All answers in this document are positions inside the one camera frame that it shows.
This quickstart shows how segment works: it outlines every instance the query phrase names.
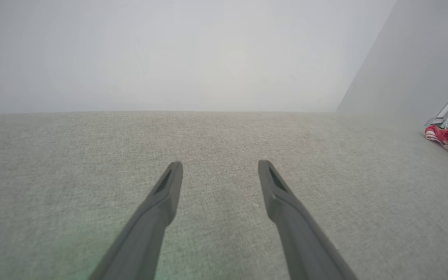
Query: wall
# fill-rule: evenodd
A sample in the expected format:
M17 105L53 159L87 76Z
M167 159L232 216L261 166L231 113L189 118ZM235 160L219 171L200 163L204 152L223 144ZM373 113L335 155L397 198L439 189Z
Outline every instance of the wall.
M334 111L395 0L0 0L0 113Z
M339 105L424 125L448 101L448 0L398 0Z

